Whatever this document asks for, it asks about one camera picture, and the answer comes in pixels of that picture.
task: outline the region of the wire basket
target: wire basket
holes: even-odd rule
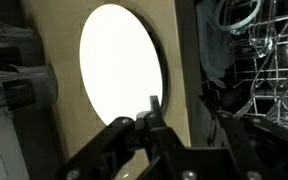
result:
[[[229,27],[241,26],[247,22],[242,27],[231,30],[234,39],[231,44],[234,59],[266,56],[273,48],[276,1],[233,0],[225,1],[223,7],[220,13],[223,17],[220,24],[223,25],[220,27],[226,27],[228,30]]]
[[[234,16],[233,11],[229,12],[230,8],[253,7],[254,2],[259,1],[227,1],[221,12],[221,15],[226,16],[220,20],[221,23],[229,24],[227,21],[232,19],[230,16]],[[265,6],[265,8],[269,10],[268,14],[272,16],[268,18],[268,16],[263,15],[262,12],[264,11],[260,10],[256,18],[246,25],[246,29],[244,27],[243,31],[239,30],[242,32],[238,35],[240,38],[235,38],[233,41],[235,44],[242,40],[255,42],[253,45],[257,43],[259,46],[254,51],[256,56],[247,57],[250,54],[246,53],[243,58],[238,58],[235,55],[232,67],[226,70],[227,79],[224,80],[226,84],[233,84],[233,88],[244,83],[252,84],[250,103],[243,107],[244,110],[239,113],[240,115],[265,116],[274,102],[277,102],[288,89],[288,0],[262,0],[260,2],[270,5],[269,7]],[[233,37],[237,36],[236,32],[231,31],[231,34]],[[268,45],[266,48],[260,45],[265,44],[265,42]],[[259,52],[265,52],[265,55],[259,55]],[[210,86],[209,82],[207,88],[216,92],[218,99],[221,99],[221,90]],[[271,103],[265,103],[268,108],[263,111],[258,107],[259,101],[270,101]]]

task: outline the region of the metal bolt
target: metal bolt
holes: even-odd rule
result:
[[[247,172],[247,177],[249,180],[262,180],[261,174],[256,171]]]
[[[222,118],[228,118],[229,116],[228,116],[228,114],[226,114],[226,113],[222,113],[222,114],[221,114],[221,117],[222,117]]]
[[[155,117],[156,117],[155,114],[151,114],[150,115],[150,118],[152,118],[152,119],[155,118]]]
[[[192,170],[184,171],[182,174],[183,180],[196,180],[196,173]]]
[[[73,169],[66,174],[66,180],[76,180],[80,176],[78,169]]]
[[[261,120],[260,120],[259,118],[253,118],[253,122],[255,122],[255,123],[260,123]]]
[[[123,119],[122,123],[125,124],[125,123],[128,123],[129,119]]]

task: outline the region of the black metal mount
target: black metal mount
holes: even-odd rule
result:
[[[152,96],[151,111],[139,113],[136,121],[115,119],[63,165],[56,178],[114,179],[136,150],[145,149],[149,166],[140,180],[288,179],[287,130],[259,117],[237,120],[225,112],[216,117],[221,146],[185,148]]]

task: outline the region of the screw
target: screw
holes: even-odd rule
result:
[[[259,118],[253,118],[253,122],[255,122],[255,123],[260,123],[261,120],[260,120]]]
[[[128,119],[123,119],[122,123],[125,124],[128,123],[128,121],[129,121]]]
[[[262,180],[261,174],[256,171],[247,172],[247,177],[249,180]]]
[[[66,180],[76,180],[80,176],[78,169],[73,169],[66,174]]]
[[[222,114],[221,114],[221,117],[222,117],[222,118],[228,118],[229,116],[228,116],[228,114],[226,114],[226,113],[222,113]]]
[[[186,170],[182,174],[183,180],[196,180],[196,173],[192,170]]]
[[[155,117],[156,117],[155,114],[151,114],[150,115],[150,118],[152,118],[152,119],[155,118]]]

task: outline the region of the metal wire rack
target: metal wire rack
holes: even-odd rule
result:
[[[270,10],[274,11],[273,9],[276,8],[275,6],[276,4],[271,5]],[[268,21],[265,21],[265,19],[261,17],[255,18],[248,25],[248,33],[250,35],[249,38],[259,39],[257,42],[264,42],[258,43],[256,46],[259,44],[263,44],[264,46],[271,45],[272,43],[267,42],[276,39],[279,28],[285,24],[287,20],[288,14],[275,16]],[[266,35],[259,35],[258,32],[263,28],[266,29]],[[280,35],[279,41],[274,43],[274,45],[275,46],[272,47],[273,52],[270,59],[264,68],[259,68],[263,65],[264,61],[264,58],[261,58],[261,56],[258,56],[257,58],[253,57],[247,60],[245,58],[235,57],[233,70],[231,72],[227,72],[227,74],[233,75],[233,81],[236,83],[235,87],[244,82],[253,82],[256,74],[260,73],[260,75],[255,79],[256,89],[253,95],[252,109],[249,111],[249,113],[247,113],[247,115],[264,116],[266,112],[259,111],[257,102],[259,100],[277,101],[288,89],[288,26],[284,33]],[[259,49],[261,49],[261,52],[264,52],[263,48],[265,47],[256,47],[255,52],[258,53]]]
[[[231,48],[233,49],[233,67],[226,71],[230,83],[234,88],[243,83],[254,83],[254,91],[251,94],[252,105],[245,115],[266,116],[259,104],[263,101],[273,106],[288,89],[288,11],[279,12],[287,0],[262,0],[262,8],[244,29],[243,38],[234,39]],[[254,9],[255,0],[234,0],[227,1],[224,6],[221,20],[227,25],[236,21],[232,17],[236,12],[249,11]],[[215,92],[218,99],[221,98],[220,91],[212,88],[207,83],[208,89]]]

